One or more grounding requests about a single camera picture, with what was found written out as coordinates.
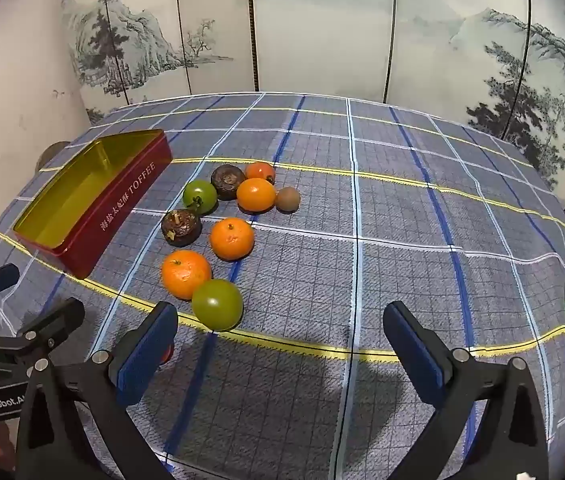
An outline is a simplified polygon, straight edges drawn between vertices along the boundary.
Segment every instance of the dark brown fruit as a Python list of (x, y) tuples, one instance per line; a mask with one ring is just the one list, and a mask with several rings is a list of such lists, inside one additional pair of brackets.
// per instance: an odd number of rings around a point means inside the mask
[(220, 200), (235, 200), (236, 190), (245, 180), (242, 170), (231, 164), (223, 164), (211, 173), (211, 184), (216, 188)]
[(285, 213), (293, 213), (300, 207), (300, 193), (294, 187), (283, 187), (276, 195), (276, 207)]
[(185, 247), (193, 243), (202, 232), (200, 218), (188, 209), (169, 211), (160, 222), (166, 242), (173, 247)]

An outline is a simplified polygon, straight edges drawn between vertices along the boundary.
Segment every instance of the tangerine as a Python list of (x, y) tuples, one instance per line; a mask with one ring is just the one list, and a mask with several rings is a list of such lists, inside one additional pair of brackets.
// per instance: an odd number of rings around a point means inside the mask
[(225, 218), (211, 228), (209, 243), (216, 256), (238, 260), (254, 246), (254, 230), (242, 218)]
[(194, 291), (210, 279), (210, 264), (202, 254), (195, 251), (174, 251), (163, 262), (163, 285), (181, 300), (190, 300)]
[(245, 175), (247, 178), (264, 178), (270, 184), (276, 181), (276, 170), (266, 162), (252, 162), (246, 167)]
[(248, 178), (240, 184), (236, 196), (241, 208), (259, 213), (274, 205), (276, 190), (272, 183), (264, 178)]

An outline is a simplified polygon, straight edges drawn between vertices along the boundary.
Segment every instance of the green fruit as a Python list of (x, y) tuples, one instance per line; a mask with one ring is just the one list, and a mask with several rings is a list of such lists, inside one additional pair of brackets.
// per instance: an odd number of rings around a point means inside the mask
[(192, 180), (184, 186), (182, 203), (195, 214), (204, 215), (211, 211), (218, 201), (216, 188), (206, 180)]
[(235, 328), (242, 318), (242, 295), (228, 280), (208, 280), (194, 291), (192, 309), (208, 329), (226, 332)]

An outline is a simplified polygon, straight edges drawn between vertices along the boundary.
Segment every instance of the screw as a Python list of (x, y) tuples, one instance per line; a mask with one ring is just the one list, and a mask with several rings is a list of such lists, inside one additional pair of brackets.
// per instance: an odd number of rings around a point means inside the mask
[(516, 367), (518, 370), (524, 370), (527, 367), (527, 363), (521, 357), (514, 357), (511, 360), (511, 364)]
[(109, 358), (109, 352), (107, 352), (106, 350), (99, 350), (98, 352), (96, 352), (94, 355), (91, 356), (91, 361), (93, 361), (97, 365), (100, 365), (105, 361), (107, 361), (108, 358)]
[(461, 363), (469, 361), (469, 358), (471, 357), (471, 354), (467, 352), (464, 348), (454, 349), (454, 351), (451, 352), (451, 355), (453, 355), (453, 358), (456, 361), (460, 361)]
[(47, 359), (45, 358), (42, 358), (36, 361), (35, 368), (36, 370), (41, 372), (43, 370), (46, 370), (48, 365), (49, 365), (49, 361), (47, 361)]

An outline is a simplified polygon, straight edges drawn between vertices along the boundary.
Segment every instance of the tree painting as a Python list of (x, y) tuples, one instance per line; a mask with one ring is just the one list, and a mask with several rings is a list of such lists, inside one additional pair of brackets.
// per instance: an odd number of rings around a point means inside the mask
[[(542, 93), (531, 88), (527, 83), (528, 76), (532, 74), (529, 64), (522, 67), (521, 60), (507, 52), (502, 45), (492, 42), (491, 46), (485, 45), (485, 52), (502, 65), (500, 78), (485, 80), (489, 97), (498, 101), (493, 110), (485, 103), (479, 103), (476, 108), (467, 107), (467, 114), (473, 117), (469, 124), (492, 135), (503, 132), (502, 138), (517, 146), (553, 189), (557, 184), (555, 176), (558, 169), (565, 168), (565, 156), (562, 155), (565, 152), (565, 95), (554, 96), (546, 87)], [(521, 74), (518, 100), (511, 113)], [(531, 126), (544, 135), (532, 134)], [(563, 140), (560, 146), (562, 151), (555, 145), (559, 144), (560, 138)]]
[(122, 43), (129, 37), (118, 34), (118, 27), (110, 26), (100, 9), (98, 9), (96, 22), (92, 25), (92, 29), (95, 33), (88, 44), (93, 48), (93, 52), (86, 56), (85, 67), (105, 72), (108, 86), (104, 91), (118, 95), (122, 92), (124, 85), (120, 80), (117, 62), (123, 56)]
[(104, 119), (104, 114), (98, 108), (86, 108), (86, 115), (89, 117), (91, 126), (95, 126)]
[(215, 44), (211, 28), (215, 22), (216, 20), (202, 20), (196, 32), (192, 34), (190, 30), (187, 31), (187, 39), (184, 41), (184, 62), (187, 66), (194, 66), (204, 51), (211, 51)]

